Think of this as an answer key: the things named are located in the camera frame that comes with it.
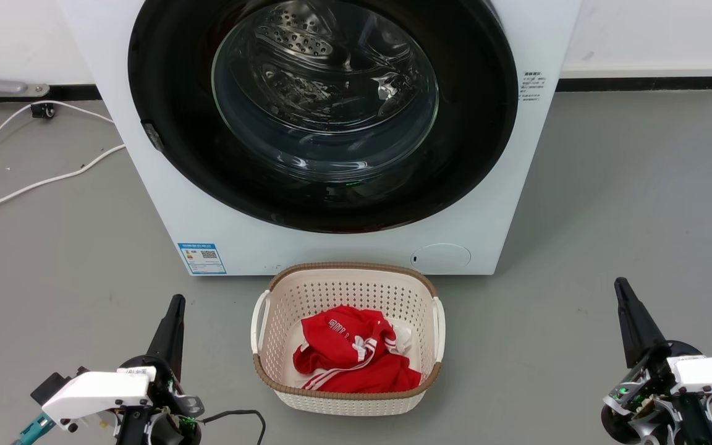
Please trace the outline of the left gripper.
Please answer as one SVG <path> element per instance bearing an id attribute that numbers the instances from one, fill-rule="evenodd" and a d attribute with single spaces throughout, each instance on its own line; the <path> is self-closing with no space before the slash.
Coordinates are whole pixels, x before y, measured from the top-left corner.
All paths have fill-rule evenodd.
<path id="1" fill-rule="evenodd" d="M 173 295 L 147 355 L 122 364 L 125 371 L 153 367 L 155 377 L 136 402 L 116 402 L 116 445 L 200 445 L 200 427 L 192 417 L 203 405 L 180 385 L 184 315 L 184 296 Z"/>

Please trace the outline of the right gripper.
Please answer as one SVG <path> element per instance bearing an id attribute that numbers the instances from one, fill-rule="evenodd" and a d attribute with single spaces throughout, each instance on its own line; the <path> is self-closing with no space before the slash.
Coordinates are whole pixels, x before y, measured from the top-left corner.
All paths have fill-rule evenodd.
<path id="1" fill-rule="evenodd" d="M 625 277 L 616 278 L 622 351 L 628 373 L 604 398 L 601 423 L 622 445 L 712 445 L 712 392 L 688 392 L 670 358 L 698 358 L 681 341 L 666 341 Z"/>

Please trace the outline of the black round washer door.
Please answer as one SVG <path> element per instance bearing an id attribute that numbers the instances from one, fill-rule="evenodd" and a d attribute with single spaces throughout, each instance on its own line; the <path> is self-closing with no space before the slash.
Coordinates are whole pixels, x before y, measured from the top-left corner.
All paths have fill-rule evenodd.
<path id="1" fill-rule="evenodd" d="M 282 123 L 249 98 L 245 23 L 288 0 L 145 0 L 128 44 L 135 109 L 153 146 L 242 214 L 294 230 L 387 230 L 474 189 L 516 121 L 514 56 L 489 0 L 343 0 L 403 28 L 429 59 L 436 96 L 356 132 Z"/>

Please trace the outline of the white front-load washing machine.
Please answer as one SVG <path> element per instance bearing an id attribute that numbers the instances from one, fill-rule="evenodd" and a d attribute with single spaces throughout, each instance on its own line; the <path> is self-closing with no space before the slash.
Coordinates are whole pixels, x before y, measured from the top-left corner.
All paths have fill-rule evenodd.
<path id="1" fill-rule="evenodd" d="M 415 269 L 410 264 L 413 253 L 427 245 L 446 243 L 464 246 L 472 256 L 466 270 L 452 275 L 495 272 L 583 0 L 489 0 L 509 40 L 518 85 L 525 71 L 542 72 L 546 77 L 542 99 L 518 101 L 506 149 L 491 172 L 453 205 L 404 226 L 350 234 L 294 230 L 235 211 L 187 180 L 153 146 L 135 109 L 127 68 L 131 32 L 144 2 L 57 0 L 179 254 L 178 243 L 215 244 L 226 275 L 259 276 L 274 275 L 289 266 L 322 262 Z"/>

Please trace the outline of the blue energy label sticker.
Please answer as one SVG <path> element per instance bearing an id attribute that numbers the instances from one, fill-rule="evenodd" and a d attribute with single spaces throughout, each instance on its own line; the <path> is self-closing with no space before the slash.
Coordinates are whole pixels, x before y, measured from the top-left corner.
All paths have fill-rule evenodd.
<path id="1" fill-rule="evenodd" d="M 192 276 L 223 276 L 227 274 L 215 244 L 178 243 L 187 271 Z"/>

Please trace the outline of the red white-striped garment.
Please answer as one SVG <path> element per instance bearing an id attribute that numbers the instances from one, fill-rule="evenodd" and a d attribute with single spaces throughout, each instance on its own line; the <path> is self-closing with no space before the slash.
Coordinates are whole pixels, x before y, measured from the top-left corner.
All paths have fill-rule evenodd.
<path id="1" fill-rule="evenodd" d="M 378 310 L 338 306 L 300 321 L 304 336 L 293 353 L 299 378 L 294 386 L 306 391 L 412 391 L 423 375 L 409 357 L 388 352 L 392 326 Z"/>

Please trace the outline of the cream perforated laundry basket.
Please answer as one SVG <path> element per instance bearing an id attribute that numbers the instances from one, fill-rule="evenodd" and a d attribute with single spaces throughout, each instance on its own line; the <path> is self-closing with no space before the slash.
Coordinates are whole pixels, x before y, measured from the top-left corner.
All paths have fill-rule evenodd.
<path id="1" fill-rule="evenodd" d="M 300 321 L 338 306 L 378 310 L 413 329 L 412 367 L 422 381 L 412 391 L 348 394 L 306 391 L 293 353 L 304 336 Z M 373 264 L 302 264 L 276 275 L 254 306 L 250 346 L 261 380 L 293 409 L 334 416 L 378 417 L 409 412 L 441 371 L 446 313 L 432 283 L 407 268 Z"/>

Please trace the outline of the round white filter cover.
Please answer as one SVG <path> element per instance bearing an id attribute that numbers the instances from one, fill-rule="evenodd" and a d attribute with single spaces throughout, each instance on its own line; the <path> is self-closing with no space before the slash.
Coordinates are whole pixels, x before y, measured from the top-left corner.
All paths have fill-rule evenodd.
<path id="1" fill-rule="evenodd" d="M 456 244 L 432 244 L 419 248 L 410 256 L 410 264 L 426 275 L 449 275 L 466 270 L 471 253 Z"/>

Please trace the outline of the white garment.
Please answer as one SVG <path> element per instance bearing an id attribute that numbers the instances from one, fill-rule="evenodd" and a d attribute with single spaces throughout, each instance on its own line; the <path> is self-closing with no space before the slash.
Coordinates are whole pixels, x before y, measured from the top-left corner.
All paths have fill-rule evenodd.
<path id="1" fill-rule="evenodd" d="M 388 337 L 385 338 L 388 352 L 409 357 L 413 349 L 412 325 L 393 318 L 388 318 L 387 321 L 392 326 L 392 331 L 394 332 L 394 340 L 390 340 Z"/>

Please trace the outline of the printed text sticker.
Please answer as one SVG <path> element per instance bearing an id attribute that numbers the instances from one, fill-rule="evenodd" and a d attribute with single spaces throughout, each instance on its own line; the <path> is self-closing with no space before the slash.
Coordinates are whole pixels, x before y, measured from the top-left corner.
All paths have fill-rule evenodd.
<path id="1" fill-rule="evenodd" d="M 518 101 L 537 102 L 545 92 L 546 77 L 540 71 L 525 71 L 519 79 Z"/>

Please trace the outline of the steel perforated washer drum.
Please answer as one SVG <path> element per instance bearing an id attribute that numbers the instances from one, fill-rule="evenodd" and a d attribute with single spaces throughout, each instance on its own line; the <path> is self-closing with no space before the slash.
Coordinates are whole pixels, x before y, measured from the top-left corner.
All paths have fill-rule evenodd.
<path id="1" fill-rule="evenodd" d="M 378 12 L 343 0 L 288 0 L 245 23 L 249 98 L 282 123 L 356 132 L 435 98 L 418 43 Z"/>

